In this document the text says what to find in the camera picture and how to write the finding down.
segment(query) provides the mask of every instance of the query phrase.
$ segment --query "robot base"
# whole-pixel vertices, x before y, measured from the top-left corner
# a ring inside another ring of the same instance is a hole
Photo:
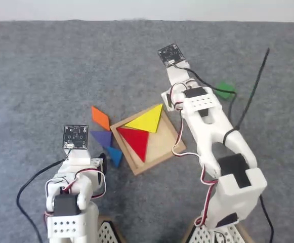
[[[245,229],[240,225],[220,227],[215,231],[207,230],[206,227],[189,228],[182,243],[255,243]]]

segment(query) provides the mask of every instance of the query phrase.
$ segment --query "purple triangle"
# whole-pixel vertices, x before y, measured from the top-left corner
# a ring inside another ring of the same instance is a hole
[[[102,147],[110,147],[112,141],[112,132],[110,131],[91,131],[91,135],[102,145]]]

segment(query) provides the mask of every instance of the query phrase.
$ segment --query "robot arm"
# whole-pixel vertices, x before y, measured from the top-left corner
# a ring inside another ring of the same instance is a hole
[[[235,154],[215,158],[212,144],[222,143],[225,134],[233,128],[220,102],[211,88],[201,87],[186,70],[179,69],[189,68],[189,64],[177,45],[165,47],[158,54],[172,86],[161,95],[167,110],[181,111],[196,142],[200,165],[217,179],[215,194],[209,200],[207,212],[201,215],[204,225],[211,230],[236,224],[249,215],[267,186],[257,168],[256,157],[241,133],[233,131],[227,136],[225,146]]]
[[[46,217],[50,243],[97,243],[98,208],[91,201],[105,183],[106,156],[91,158],[88,126],[66,125],[64,150],[69,153],[53,179],[46,183]]]

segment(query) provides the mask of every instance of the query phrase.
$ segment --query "black cable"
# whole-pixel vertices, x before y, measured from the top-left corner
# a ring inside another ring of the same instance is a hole
[[[25,210],[23,209],[23,207],[21,206],[21,204],[20,204],[20,197],[21,197],[21,194],[22,194],[22,192],[24,191],[24,189],[36,178],[36,177],[38,177],[40,174],[42,174],[43,172],[45,172],[45,171],[47,171],[47,170],[49,170],[50,168],[52,168],[52,167],[54,167],[54,166],[57,166],[57,165],[59,165],[59,164],[61,164],[62,162],[64,162],[67,158],[68,158],[68,156],[69,156],[69,154],[70,154],[70,151],[71,151],[71,149],[69,150],[69,152],[68,152],[68,154],[66,155],[66,157],[65,158],[63,158],[62,160],[59,160],[59,161],[57,161],[57,162],[54,162],[53,164],[51,164],[51,165],[49,165],[49,166],[47,166],[47,167],[45,167],[45,168],[43,168],[42,170],[40,170],[40,171],[38,171],[34,176],[32,176],[21,188],[20,188],[20,190],[19,190],[19,192],[17,193],[17,196],[16,196],[16,205],[17,205],[17,207],[19,208],[19,210],[21,211],[21,213],[26,217],[26,219],[30,222],[30,224],[33,226],[33,228],[34,228],[34,231],[35,231],[35,233],[36,233],[36,236],[37,236],[37,238],[38,238],[38,240],[39,240],[39,242],[40,243],[43,243],[43,240],[42,240],[42,237],[41,237],[41,235],[40,235],[40,232],[39,232],[39,230],[38,230],[38,228],[37,228],[37,226],[35,225],[35,223],[34,223],[34,221],[30,218],[30,216],[25,212]]]
[[[246,114],[247,114],[247,112],[248,112],[248,109],[249,109],[249,107],[250,107],[250,104],[251,104],[251,102],[252,102],[252,100],[253,100],[253,97],[254,97],[254,95],[255,95],[255,92],[256,92],[256,89],[257,89],[258,83],[259,83],[259,81],[260,81],[260,77],[261,77],[261,75],[262,75],[262,72],[263,72],[263,70],[264,70],[264,67],[265,67],[265,64],[266,64],[266,61],[267,61],[267,57],[268,57],[269,51],[270,51],[270,49],[267,48],[267,51],[266,51],[265,56],[264,56],[264,60],[263,60],[262,65],[261,65],[261,67],[260,67],[260,69],[259,69],[259,71],[258,71],[257,78],[256,78],[256,82],[255,82],[255,84],[254,84],[254,87],[253,87],[253,90],[252,90],[252,92],[251,92],[251,94],[250,94],[250,97],[249,97],[249,99],[248,99],[248,101],[247,101],[246,107],[244,108],[244,110],[243,110],[243,112],[242,112],[242,115],[241,115],[241,117],[240,117],[240,119],[239,119],[237,125],[235,125],[233,129],[229,130],[229,131],[224,135],[224,137],[223,137],[223,142],[222,142],[223,145],[226,145],[226,140],[227,140],[227,137],[228,137],[228,135],[229,135],[230,133],[232,133],[233,131],[238,131],[238,130],[240,129],[240,125],[241,125],[241,123],[242,123],[244,117],[246,116]]]
[[[231,120],[232,105],[233,105],[234,101],[235,101],[236,98],[237,98],[237,93],[236,93],[235,91],[229,91],[229,90],[218,89],[218,88],[212,86],[211,84],[205,82],[203,79],[201,79],[201,77],[198,76],[198,74],[197,74],[195,71],[193,71],[192,69],[187,68],[187,67],[178,67],[178,66],[175,65],[175,64],[174,64],[173,66],[174,66],[175,68],[182,69],[182,70],[185,70],[185,71],[188,71],[188,72],[194,74],[194,76],[197,78],[197,80],[199,80],[202,84],[204,84],[204,85],[210,87],[210,88],[213,89],[213,90],[220,91],[220,92],[223,92],[223,93],[233,94],[233,98],[232,98],[232,100],[231,100],[231,102],[230,102],[229,110],[228,110],[228,119],[229,119],[230,123],[232,123],[232,120]]]
[[[266,220],[270,226],[270,239],[269,239],[269,243],[273,243],[273,238],[274,238],[274,226],[272,224],[272,221],[270,220],[269,216],[268,216],[268,213],[266,211],[266,207],[265,207],[265,204],[264,204],[264,200],[263,200],[263,196],[260,195],[259,196],[259,200],[260,200],[260,204],[263,208],[263,211],[264,211],[264,214],[265,214],[265,217],[266,217]]]
[[[218,231],[213,231],[213,232],[222,235],[222,236],[223,236],[224,243],[227,242],[227,239],[226,239],[226,236],[224,235],[224,233],[222,233],[222,232],[218,232]]]

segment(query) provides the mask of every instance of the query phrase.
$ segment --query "wooden tray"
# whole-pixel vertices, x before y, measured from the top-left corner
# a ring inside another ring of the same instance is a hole
[[[131,170],[133,171],[133,174],[135,175],[138,175],[159,164],[160,162],[163,162],[164,160],[174,156],[172,153],[172,146],[174,145],[178,134],[164,110],[161,111],[157,132],[149,133],[146,158],[144,162],[142,162],[142,160],[132,150],[122,135],[117,131],[117,128],[124,126],[128,122],[141,116],[155,106],[157,105],[143,110],[111,126],[111,131],[113,132],[120,149],[122,150]],[[185,149],[185,144],[183,141],[180,141],[180,143],[176,146],[175,151],[182,152]]]

